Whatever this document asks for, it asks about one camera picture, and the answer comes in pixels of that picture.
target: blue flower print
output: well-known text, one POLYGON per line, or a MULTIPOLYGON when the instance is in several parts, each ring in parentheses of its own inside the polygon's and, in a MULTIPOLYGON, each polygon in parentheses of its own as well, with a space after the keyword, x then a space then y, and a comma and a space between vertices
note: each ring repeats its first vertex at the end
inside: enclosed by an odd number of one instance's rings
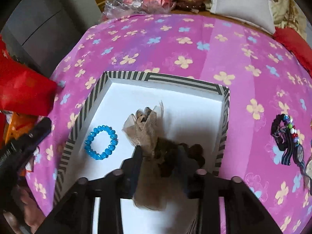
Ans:
POLYGON ((70 94, 65 94, 65 95, 63 96, 63 99, 62 99, 62 101, 60 102, 60 104, 61 104, 61 105, 66 104, 66 103, 67 103, 67 99, 68 99, 70 96, 71 96, 70 94))
POLYGON ((61 80, 57 85, 61 86, 62 88, 65 87, 66 81, 61 80))
POLYGON ((308 216, 309 214, 311 214, 311 210, 312 210, 312 206, 308 207, 307 216, 308 216))
POLYGON ((276 57, 277 57, 280 61, 283 60, 283 57, 282 57, 280 54, 276 54, 276 57))
POLYGON ((186 28, 180 27, 180 28, 179 28, 179 32, 188 32, 189 30, 190 30, 189 27, 186 27, 186 28))
POLYGON ((302 104, 302 109, 307 110, 307 107, 305 106, 305 100, 301 98, 300 103, 302 104))
POLYGON ((108 48, 108 49, 105 49, 104 52, 101 53, 101 55, 109 54, 112 50, 113 50, 113 47, 110 47, 110 48, 108 48))
POLYGON ((156 38, 151 38, 149 39, 149 41, 147 42, 147 44, 153 44, 153 43, 159 43, 160 42, 161 37, 156 37, 156 38))
POLYGON ((252 36, 249 36, 247 39, 250 40, 251 42, 253 42, 254 44, 257 43, 257 40, 252 36))
POLYGON ((227 23, 227 22, 223 23, 223 25, 226 26, 226 27, 232 27, 232 24, 231 23, 227 23))
POLYGON ((299 174, 294 177, 294 186, 292 192, 296 192, 296 190, 300 187, 300 180, 302 178, 302 175, 299 174))
POLYGON ((35 156, 35 162, 36 162, 36 163, 40 163, 40 161, 41 161, 41 154, 37 154, 37 155, 35 156))
POLYGON ((54 173, 52 176, 53 176, 54 180, 57 180, 57 169, 56 168, 54 169, 54 173))
POLYGON ((272 75, 276 75, 277 77, 280 77, 280 75, 277 73, 276 68, 270 67, 270 66, 268 66, 268 65, 266 65, 266 67, 270 70, 270 73, 271 73, 272 75))
POLYGON ((96 45, 97 45, 97 44, 99 44, 99 42, 100 42, 100 41, 101 41, 101 39, 98 39, 98 40, 93 40, 93 43, 92 43, 92 44, 93 44, 93 45, 94 45, 94 44, 96 44, 96 45))
POLYGON ((276 145, 273 146, 272 150, 273 150, 273 153, 275 154, 273 158, 273 162, 274 164, 279 164, 282 161, 282 156, 284 152, 280 151, 280 149, 276 145))
POLYGON ((255 196, 260 199, 262 192, 260 190, 255 191, 255 189, 253 187, 250 187, 250 190, 255 194, 255 196))
POLYGON ((201 41, 197 42, 197 49, 199 50, 210 50, 210 45, 208 43, 202 43, 201 41))

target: red bag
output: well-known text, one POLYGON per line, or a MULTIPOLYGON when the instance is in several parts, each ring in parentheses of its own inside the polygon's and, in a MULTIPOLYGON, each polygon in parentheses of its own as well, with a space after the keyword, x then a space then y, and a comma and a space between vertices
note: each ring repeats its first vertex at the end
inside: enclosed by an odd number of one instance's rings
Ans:
POLYGON ((274 40, 283 44, 288 51, 293 52, 302 67, 312 77, 312 49, 308 43, 292 28, 275 27, 275 29, 274 40))
POLYGON ((0 109, 47 116, 53 108, 57 84, 14 61, 0 37, 0 109))

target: pink floral bedsheet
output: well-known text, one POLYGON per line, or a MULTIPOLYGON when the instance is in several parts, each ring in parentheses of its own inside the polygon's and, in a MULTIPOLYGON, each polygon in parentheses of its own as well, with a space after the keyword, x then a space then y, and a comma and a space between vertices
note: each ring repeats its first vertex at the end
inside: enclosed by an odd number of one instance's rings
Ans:
POLYGON ((29 186, 43 212, 53 206, 57 168, 84 100, 106 70, 152 71, 230 87, 226 150, 220 176, 241 176, 284 233, 300 233, 312 203, 299 168, 281 165, 270 136, 288 113, 305 148, 312 138, 312 80, 282 45, 259 32, 199 15, 137 15, 91 27, 52 75, 59 85, 52 133, 41 143, 29 186))

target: orange bag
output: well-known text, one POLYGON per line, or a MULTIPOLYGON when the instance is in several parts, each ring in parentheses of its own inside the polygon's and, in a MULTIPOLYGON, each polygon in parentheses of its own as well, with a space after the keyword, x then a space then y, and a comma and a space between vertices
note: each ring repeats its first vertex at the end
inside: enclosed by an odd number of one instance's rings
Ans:
POLYGON ((0 37, 0 109, 47 116, 53 108, 57 84, 14 61, 0 37))

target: bed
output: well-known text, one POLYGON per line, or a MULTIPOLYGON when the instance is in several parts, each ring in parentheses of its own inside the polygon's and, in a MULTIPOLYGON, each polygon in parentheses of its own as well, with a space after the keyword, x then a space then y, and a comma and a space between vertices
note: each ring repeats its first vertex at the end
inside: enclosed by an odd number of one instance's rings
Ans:
POLYGON ((312 205, 295 164, 281 165, 270 135, 276 114, 294 117, 310 156, 312 79, 297 59, 269 35, 249 26, 202 15, 134 15, 91 27, 52 75, 58 83, 49 117, 52 132, 41 143, 27 181, 44 214, 60 199, 69 133, 104 71, 149 71, 228 86, 231 106, 219 176, 240 176, 284 233, 300 233, 312 205))

